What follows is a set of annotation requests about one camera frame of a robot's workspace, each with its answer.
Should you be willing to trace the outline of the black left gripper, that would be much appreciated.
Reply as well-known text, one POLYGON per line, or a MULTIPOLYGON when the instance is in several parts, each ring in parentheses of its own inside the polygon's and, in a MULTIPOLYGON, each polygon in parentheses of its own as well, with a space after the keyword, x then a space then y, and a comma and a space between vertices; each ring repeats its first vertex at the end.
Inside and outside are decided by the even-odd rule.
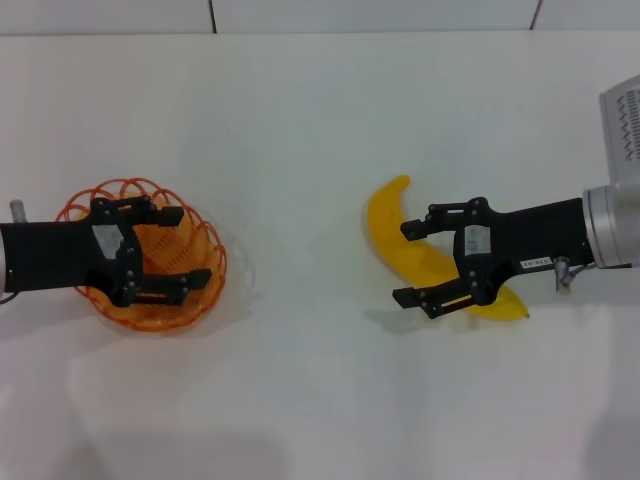
POLYGON ((1 225, 1 291, 23 292, 90 287, 115 306, 181 306, 203 290, 210 269, 143 274, 133 226, 177 227, 183 208, 158 207, 148 195, 110 200, 96 197, 80 220, 1 225))

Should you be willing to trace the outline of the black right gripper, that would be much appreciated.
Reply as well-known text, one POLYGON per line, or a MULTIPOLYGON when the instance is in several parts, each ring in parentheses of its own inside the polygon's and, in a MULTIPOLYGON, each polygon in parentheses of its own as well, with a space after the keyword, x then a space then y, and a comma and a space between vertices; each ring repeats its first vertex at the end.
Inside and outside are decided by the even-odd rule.
POLYGON ((490 305, 509 279, 552 270, 558 258, 571 267, 594 261, 579 198, 509 213, 493 210, 483 197, 431 204, 423 219, 404 221, 400 231, 408 241, 454 234, 457 279, 392 293, 401 308, 420 308, 430 319, 490 305))

